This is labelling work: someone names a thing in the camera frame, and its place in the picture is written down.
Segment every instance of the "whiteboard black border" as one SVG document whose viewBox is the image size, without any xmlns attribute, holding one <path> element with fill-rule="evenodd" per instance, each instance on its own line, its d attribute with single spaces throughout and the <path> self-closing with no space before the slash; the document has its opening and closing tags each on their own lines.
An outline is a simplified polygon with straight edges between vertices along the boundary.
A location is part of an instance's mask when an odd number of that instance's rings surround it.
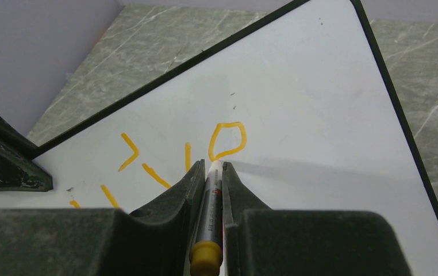
<svg viewBox="0 0 438 276">
<path fill-rule="evenodd" d="M 248 26 L 248 27 L 240 30 L 239 32 L 231 35 L 227 39 L 217 43 L 216 45 L 210 47 L 209 49 L 207 49 L 205 51 L 202 51 L 202 53 L 198 54 L 197 56 L 192 57 L 190 60 L 175 67 L 173 70 L 170 70 L 166 74 L 156 78 L 152 82 L 139 88 L 138 90 L 134 91 L 133 93 L 127 95 L 126 97 L 120 99 L 119 101 L 113 103 L 112 105 L 97 112 L 95 115 L 91 116 L 90 118 L 86 119 L 85 121 L 81 122 L 80 124 L 74 126 L 73 128 L 62 133 L 61 135 L 55 137 L 54 139 L 48 141 L 47 143 L 45 143 L 43 145 L 41 145 L 40 147 L 38 147 L 34 151 L 34 154 L 31 156 L 31 158 L 34 159 L 34 158 L 40 156 L 41 154 L 49 151 L 50 149 L 61 144 L 62 142 L 70 139 L 71 137 L 73 137 L 77 133 L 83 131 L 84 129 L 95 124 L 96 122 L 102 120 L 103 118 L 105 118 L 105 117 L 111 115 L 112 113 L 116 112 L 117 110 L 123 108 L 127 104 L 140 98 L 144 94 L 146 94 L 146 93 L 152 91 L 153 89 L 159 87 L 160 85 L 168 82 L 172 78 L 180 75 L 181 73 L 194 67 L 198 63 L 213 56 L 215 53 L 220 52 L 224 48 L 241 40 L 245 36 L 248 36 L 249 34 L 264 27 L 265 25 L 275 21 L 276 19 L 282 17 L 286 13 L 298 8 L 299 6 L 303 5 L 304 3 L 308 2 L 308 1 L 309 0 L 293 0 L 292 2 L 288 3 L 287 5 L 284 5 L 283 7 L 279 8 L 278 10 L 266 15 L 265 17 L 256 21 L 255 23 L 251 24 L 250 26 Z M 436 195 L 434 193 L 434 190 L 432 189 L 431 182 L 429 180 L 429 176 L 427 176 L 427 172 L 424 168 L 424 164 L 423 164 L 422 159 L 420 157 L 420 154 L 418 152 L 415 140 L 412 136 L 412 131 L 409 128 L 409 124 L 407 122 L 407 119 L 405 118 L 404 112 L 402 110 L 402 106 L 400 104 L 400 101 L 398 100 L 397 93 L 395 92 L 395 88 L 394 88 L 393 83 L 390 79 L 388 69 L 386 68 L 385 62 L 383 61 L 382 54 L 381 54 L 380 49 L 378 48 L 378 45 L 376 43 L 375 36 L 373 35 L 373 32 L 371 30 L 368 18 L 366 17 L 366 14 L 364 12 L 364 9 L 363 9 L 363 6 L 362 6 L 360 0 L 350 0 L 350 1 L 353 4 L 353 7 L 355 8 L 356 14 L 358 15 L 359 21 L 363 27 L 364 34 L 368 40 L 368 43 L 369 43 L 370 48 L 371 48 L 371 52 L 373 53 L 373 56 L 376 60 L 376 64 L 378 66 L 378 69 L 380 70 L 380 73 L 381 73 L 383 82 L 385 83 L 385 86 L 387 88 L 391 103 L 393 105 L 393 108 L 395 109 L 395 113 L 397 114 L 398 121 L 400 122 L 400 126 L 402 127 L 402 130 L 404 132 L 405 139 L 407 140 L 410 151 L 412 152 L 412 157 L 414 158 L 418 172 L 422 178 L 422 182 L 424 183 L 425 190 L 427 192 L 429 200 L 431 201 L 432 208 L 434 209 L 434 213 L 436 214 L 436 217 L 438 220 L 438 202 L 437 202 Z"/>
</svg>

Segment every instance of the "white board surface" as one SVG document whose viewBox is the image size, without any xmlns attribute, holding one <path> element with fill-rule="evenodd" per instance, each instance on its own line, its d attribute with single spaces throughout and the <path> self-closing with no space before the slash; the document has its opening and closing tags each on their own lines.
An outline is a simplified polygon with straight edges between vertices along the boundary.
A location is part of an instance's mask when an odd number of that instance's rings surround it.
<svg viewBox="0 0 438 276">
<path fill-rule="evenodd" d="M 358 16 L 349 0 L 311 0 L 35 159 L 47 193 L 0 192 L 0 208 L 125 211 L 206 159 L 219 123 L 247 142 L 226 156 L 274 209 L 370 210 L 394 228 L 414 275 L 438 275 L 438 220 Z M 133 155 L 122 133 L 139 150 Z M 242 141 L 223 128 L 214 154 Z"/>
</svg>

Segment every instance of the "yellow pen cap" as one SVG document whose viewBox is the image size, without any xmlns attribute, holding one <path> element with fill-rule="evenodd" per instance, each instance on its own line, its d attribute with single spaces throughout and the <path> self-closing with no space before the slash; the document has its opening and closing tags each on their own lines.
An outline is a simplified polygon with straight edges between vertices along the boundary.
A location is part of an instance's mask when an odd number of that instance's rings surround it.
<svg viewBox="0 0 438 276">
<path fill-rule="evenodd" d="M 218 276 L 222 263 L 221 247 L 208 240 L 199 241 L 190 250 L 191 276 Z"/>
</svg>

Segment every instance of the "orange letter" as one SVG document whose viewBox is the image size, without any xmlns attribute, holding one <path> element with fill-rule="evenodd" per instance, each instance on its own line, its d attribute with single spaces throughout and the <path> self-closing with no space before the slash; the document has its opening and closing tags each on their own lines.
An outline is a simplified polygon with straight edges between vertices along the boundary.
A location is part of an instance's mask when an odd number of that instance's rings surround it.
<svg viewBox="0 0 438 276">
<path fill-rule="evenodd" d="M 155 170 L 148 167 L 148 165 L 146 165 L 145 163 L 142 164 L 143 165 L 143 169 L 149 174 L 151 175 L 151 177 L 153 177 L 156 181 L 158 181 L 158 183 L 162 184 L 163 186 L 165 186 L 165 188 L 170 188 L 170 184 L 168 184 L 165 180 L 163 180 L 161 177 L 159 177 Z"/>
<path fill-rule="evenodd" d="M 192 146 L 190 143 L 185 143 L 185 172 L 190 170 L 190 151 L 192 150 Z"/>
<path fill-rule="evenodd" d="M 70 201 L 70 205 L 72 205 L 73 207 L 79 209 L 80 205 L 78 204 L 78 202 L 76 202 L 75 200 Z"/>
<path fill-rule="evenodd" d="M 241 144 L 237 148 L 231 149 L 229 151 L 221 152 L 220 154 L 214 156 L 214 146 L 216 145 L 216 138 L 219 135 L 219 132 L 221 132 L 222 128 L 233 128 L 233 127 L 238 127 L 239 131 L 241 132 Z M 214 130 L 214 133 L 210 138 L 209 159 L 211 161 L 214 161 L 224 156 L 235 154 L 241 151 L 245 146 L 246 146 L 246 129 L 244 128 L 243 124 L 241 122 L 221 122 L 217 124 L 216 129 Z"/>
<path fill-rule="evenodd" d="M 124 139 L 124 141 L 126 141 L 128 146 L 133 150 L 133 155 L 131 155 L 131 157 L 128 158 L 128 160 L 124 161 L 124 163 L 121 165 L 121 167 L 117 171 L 124 170 L 124 168 L 127 167 L 129 164 L 131 164 L 131 162 L 133 162 L 140 154 L 140 152 L 138 151 L 138 148 L 135 146 L 135 144 L 133 144 L 133 141 L 131 141 L 131 139 L 128 137 L 128 135 L 126 135 L 126 133 L 121 134 L 121 137 Z"/>
<path fill-rule="evenodd" d="M 119 204 L 117 203 L 117 201 L 114 198 L 114 196 L 112 195 L 112 193 L 107 189 L 107 187 L 105 185 L 101 185 L 101 189 L 104 192 L 104 194 L 106 195 L 106 197 L 109 200 L 109 202 L 111 202 L 113 207 L 114 208 L 119 208 Z"/>
</svg>

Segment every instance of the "pen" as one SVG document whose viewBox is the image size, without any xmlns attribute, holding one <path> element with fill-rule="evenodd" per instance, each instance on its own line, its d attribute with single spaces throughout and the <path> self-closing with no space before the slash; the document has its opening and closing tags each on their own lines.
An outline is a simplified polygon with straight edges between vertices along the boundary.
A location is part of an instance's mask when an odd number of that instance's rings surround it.
<svg viewBox="0 0 438 276">
<path fill-rule="evenodd" d="M 218 276 L 222 263 L 222 163 L 210 165 L 190 248 L 191 276 Z"/>
</svg>

